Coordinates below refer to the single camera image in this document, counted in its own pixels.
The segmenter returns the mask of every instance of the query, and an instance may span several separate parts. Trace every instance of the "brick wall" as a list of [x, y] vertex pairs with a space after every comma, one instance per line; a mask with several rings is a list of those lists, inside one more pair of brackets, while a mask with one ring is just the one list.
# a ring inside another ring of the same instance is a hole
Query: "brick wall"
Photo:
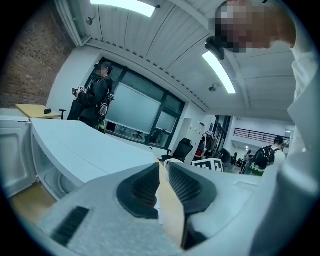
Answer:
[[53, 1], [46, 3], [12, 45], [0, 73], [0, 108], [46, 105], [56, 76], [74, 48]]

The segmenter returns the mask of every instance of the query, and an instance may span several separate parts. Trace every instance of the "black pants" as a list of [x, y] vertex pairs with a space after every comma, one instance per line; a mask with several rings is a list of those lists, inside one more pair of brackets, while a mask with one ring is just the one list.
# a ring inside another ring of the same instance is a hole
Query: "black pants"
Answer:
[[87, 126], [90, 126], [92, 128], [95, 128], [98, 124], [96, 121], [82, 117], [82, 116], [80, 116], [79, 121], [81, 121], [82, 123], [85, 123]]

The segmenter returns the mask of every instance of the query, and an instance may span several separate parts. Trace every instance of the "black railing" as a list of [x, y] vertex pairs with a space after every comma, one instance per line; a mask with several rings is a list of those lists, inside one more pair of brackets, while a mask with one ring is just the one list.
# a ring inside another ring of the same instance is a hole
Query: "black railing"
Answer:
[[[239, 129], [239, 128], [234, 128], [233, 135], [242, 137], [242, 138], [247, 138], [250, 140], [270, 143], [272, 145], [275, 143], [275, 138], [278, 136], [275, 134], [264, 133], [260, 131], [254, 131], [254, 130]], [[284, 140], [284, 144], [289, 144], [290, 138], [283, 137], [283, 140]]]

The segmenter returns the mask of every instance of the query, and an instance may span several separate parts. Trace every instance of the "fluorescent light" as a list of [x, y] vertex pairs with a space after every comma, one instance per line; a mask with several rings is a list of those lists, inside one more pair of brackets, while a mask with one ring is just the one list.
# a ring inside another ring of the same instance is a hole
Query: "fluorescent light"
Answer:
[[209, 63], [213, 71], [219, 77], [228, 94], [235, 94], [236, 90], [234, 88], [234, 85], [232, 84], [227, 72], [225, 71], [224, 67], [221, 65], [217, 57], [210, 51], [202, 55], [202, 57], [206, 60], [206, 62]]
[[124, 8], [151, 17], [156, 7], [136, 0], [91, 0], [92, 5], [105, 5]]

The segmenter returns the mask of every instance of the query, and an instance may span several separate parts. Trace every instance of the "black jacket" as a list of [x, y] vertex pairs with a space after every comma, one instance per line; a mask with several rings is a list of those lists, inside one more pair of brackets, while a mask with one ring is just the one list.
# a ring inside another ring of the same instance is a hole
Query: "black jacket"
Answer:
[[112, 89], [113, 81], [107, 76], [98, 80], [87, 93], [80, 93], [78, 102], [81, 103], [84, 108], [80, 117], [98, 121], [97, 105], [99, 106], [101, 104], [107, 93], [111, 92]]

